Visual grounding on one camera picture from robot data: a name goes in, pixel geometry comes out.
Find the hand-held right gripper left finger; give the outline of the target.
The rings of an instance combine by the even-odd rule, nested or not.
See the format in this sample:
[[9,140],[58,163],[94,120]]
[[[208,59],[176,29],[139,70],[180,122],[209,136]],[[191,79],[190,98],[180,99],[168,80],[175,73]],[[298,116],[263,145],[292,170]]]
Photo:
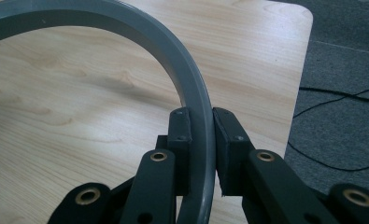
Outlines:
[[168,133],[157,137],[156,147],[169,150],[175,154],[177,196],[186,196],[190,192],[191,144],[190,112],[187,107],[175,109],[169,115]]

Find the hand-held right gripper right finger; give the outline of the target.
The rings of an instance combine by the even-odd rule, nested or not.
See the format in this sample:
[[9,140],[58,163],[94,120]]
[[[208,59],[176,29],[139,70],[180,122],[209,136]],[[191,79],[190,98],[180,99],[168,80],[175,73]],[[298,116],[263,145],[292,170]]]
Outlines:
[[221,194],[241,196],[244,186],[242,164],[248,160],[248,154],[254,146],[233,112],[214,107],[213,117]]

